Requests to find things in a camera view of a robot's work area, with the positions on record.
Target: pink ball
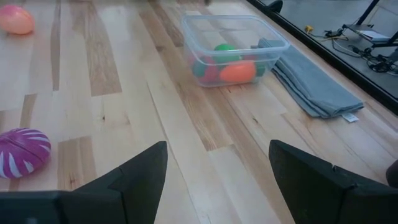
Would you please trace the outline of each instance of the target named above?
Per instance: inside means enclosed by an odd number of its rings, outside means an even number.
[[[16,128],[0,135],[0,177],[19,178],[30,174],[50,157],[51,144],[42,132]]]
[[[5,5],[0,8],[0,28],[12,34],[28,34],[34,29],[32,15],[25,9]]]

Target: folded towel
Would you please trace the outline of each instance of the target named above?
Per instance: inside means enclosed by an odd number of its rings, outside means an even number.
[[[259,47],[272,45],[274,44],[266,39],[259,41]],[[360,99],[335,82],[293,46],[276,62],[273,72],[310,116],[332,118],[363,108]]]

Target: purple striped ball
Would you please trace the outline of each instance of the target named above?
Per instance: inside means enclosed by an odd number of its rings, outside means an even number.
[[[0,177],[19,178],[30,174],[50,157],[51,144],[41,131],[16,128],[0,135]]]

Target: plastic container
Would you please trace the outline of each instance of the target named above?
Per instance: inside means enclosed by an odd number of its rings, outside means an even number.
[[[184,16],[182,30],[185,58],[205,87],[258,82],[290,46],[254,16]]]

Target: orange ball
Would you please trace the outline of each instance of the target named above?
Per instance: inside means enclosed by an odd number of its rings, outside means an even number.
[[[28,34],[34,29],[32,15],[15,5],[0,8],[0,28],[11,34]]]
[[[252,60],[243,60],[241,63],[227,65],[220,72],[220,79],[225,82],[250,82],[256,76],[256,66]]]

